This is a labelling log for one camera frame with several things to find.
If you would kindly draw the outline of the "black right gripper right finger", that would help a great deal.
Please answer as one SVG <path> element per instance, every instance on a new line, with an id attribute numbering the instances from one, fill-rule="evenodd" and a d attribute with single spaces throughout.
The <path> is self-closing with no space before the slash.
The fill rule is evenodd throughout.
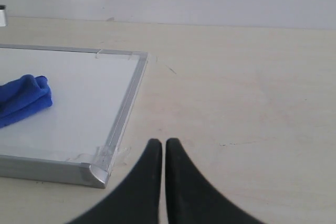
<path id="1" fill-rule="evenodd" d="M 165 194 L 169 223 L 262 223 L 222 195 L 177 138 L 166 141 Z"/>

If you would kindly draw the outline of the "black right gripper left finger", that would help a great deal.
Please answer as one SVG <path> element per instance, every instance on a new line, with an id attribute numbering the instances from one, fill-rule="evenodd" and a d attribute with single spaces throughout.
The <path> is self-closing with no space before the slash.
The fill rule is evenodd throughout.
<path id="1" fill-rule="evenodd" d="M 162 143 L 150 139 L 125 179 L 70 223 L 159 223 Z"/>

